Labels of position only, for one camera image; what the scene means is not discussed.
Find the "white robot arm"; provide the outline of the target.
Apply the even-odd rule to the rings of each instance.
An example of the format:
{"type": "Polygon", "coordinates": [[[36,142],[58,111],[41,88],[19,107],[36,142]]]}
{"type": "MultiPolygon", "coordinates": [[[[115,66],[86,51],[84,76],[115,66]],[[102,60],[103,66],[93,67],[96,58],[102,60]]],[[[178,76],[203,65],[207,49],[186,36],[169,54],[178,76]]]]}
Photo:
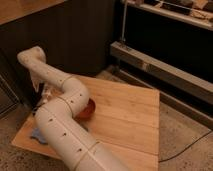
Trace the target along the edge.
{"type": "Polygon", "coordinates": [[[130,171],[74,118],[88,107],[87,87],[72,74],[48,65],[42,48],[19,52],[18,61],[62,94],[38,108],[37,126],[70,171],[130,171]]]}

